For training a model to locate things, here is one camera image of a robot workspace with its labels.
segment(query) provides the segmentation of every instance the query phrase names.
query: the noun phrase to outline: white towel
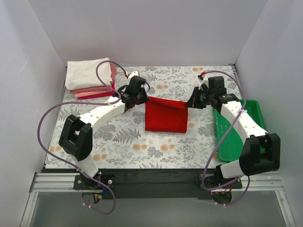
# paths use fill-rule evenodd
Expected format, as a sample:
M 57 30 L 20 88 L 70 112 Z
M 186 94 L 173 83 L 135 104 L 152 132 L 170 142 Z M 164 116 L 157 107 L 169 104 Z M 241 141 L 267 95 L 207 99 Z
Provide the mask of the white towel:
M 96 66 L 109 58 L 92 61 L 68 61 L 65 86 L 69 90 L 103 86 L 96 76 Z M 111 70 L 109 62 L 99 66 L 98 74 L 106 85 L 110 86 Z

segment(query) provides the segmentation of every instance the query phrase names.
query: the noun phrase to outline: floral tablecloth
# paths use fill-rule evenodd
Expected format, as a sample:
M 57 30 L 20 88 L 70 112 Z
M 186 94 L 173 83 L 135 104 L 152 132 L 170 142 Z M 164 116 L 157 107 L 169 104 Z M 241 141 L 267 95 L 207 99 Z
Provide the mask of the floral tablecloth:
M 222 70 L 233 75 L 231 66 L 212 67 L 126 67 L 129 73 L 139 71 L 147 79 L 151 89 L 149 96 L 187 101 L 195 86 L 199 85 L 197 75 L 203 70 Z M 228 93 L 240 97 L 236 84 L 227 77 Z M 120 69 L 117 71 L 116 88 L 124 85 L 126 79 Z M 86 101 L 104 102 L 96 98 Z M 63 102 L 77 101 L 69 91 L 64 91 Z M 51 138 L 50 151 L 72 162 L 71 157 L 58 145 L 64 121 L 70 114 L 81 115 L 96 106 L 64 105 L 59 111 Z M 216 144 L 214 113 L 206 109 L 188 109 L 187 133 L 158 133 L 145 131 L 145 105 L 136 106 L 103 125 L 95 134 L 91 155 L 99 168 L 204 168 Z M 215 156 L 210 168 L 221 164 Z M 47 155 L 46 168 L 71 168 L 68 164 Z

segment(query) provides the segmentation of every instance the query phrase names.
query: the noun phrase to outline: white wall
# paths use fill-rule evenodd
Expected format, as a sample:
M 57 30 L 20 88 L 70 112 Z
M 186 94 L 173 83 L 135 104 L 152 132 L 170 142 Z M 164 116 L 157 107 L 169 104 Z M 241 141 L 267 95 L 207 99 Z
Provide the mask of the white wall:
M 45 157 L 37 124 L 59 102 L 65 67 L 27 0 L 0 0 L 0 34 L 0 226 L 17 227 Z M 45 144 L 54 117 L 45 121 Z
M 64 64 L 235 63 L 267 0 L 29 0 Z
M 269 0 L 237 60 L 248 98 L 281 138 L 280 174 L 297 226 L 303 226 L 303 1 Z

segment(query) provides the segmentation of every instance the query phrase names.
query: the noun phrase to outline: stack of folded cloths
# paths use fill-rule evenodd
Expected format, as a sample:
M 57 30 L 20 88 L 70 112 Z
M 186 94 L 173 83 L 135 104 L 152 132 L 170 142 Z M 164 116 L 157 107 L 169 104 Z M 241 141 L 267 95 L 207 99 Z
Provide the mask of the stack of folded cloths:
M 78 99 L 111 96 L 114 91 L 104 86 L 96 76 L 97 65 L 109 58 L 92 61 L 68 61 L 65 86 Z M 117 69 L 113 63 L 105 62 L 99 66 L 98 74 L 102 81 L 115 89 Z

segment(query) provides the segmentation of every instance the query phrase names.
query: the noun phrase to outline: red cloth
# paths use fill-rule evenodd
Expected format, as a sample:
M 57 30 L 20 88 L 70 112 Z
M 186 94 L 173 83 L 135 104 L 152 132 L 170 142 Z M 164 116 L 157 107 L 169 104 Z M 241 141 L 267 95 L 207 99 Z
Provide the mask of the red cloth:
M 145 130 L 181 133 L 187 131 L 188 110 L 185 102 L 149 98 L 145 103 Z
M 115 82 L 113 82 L 112 86 L 113 89 L 115 89 Z M 78 97 L 78 99 L 87 99 L 87 98 L 101 98 L 101 97 L 106 97 L 106 96 L 112 96 L 115 92 L 110 91 L 110 92 L 105 92 L 101 94 L 95 94 L 91 96 L 83 96 L 83 97 Z

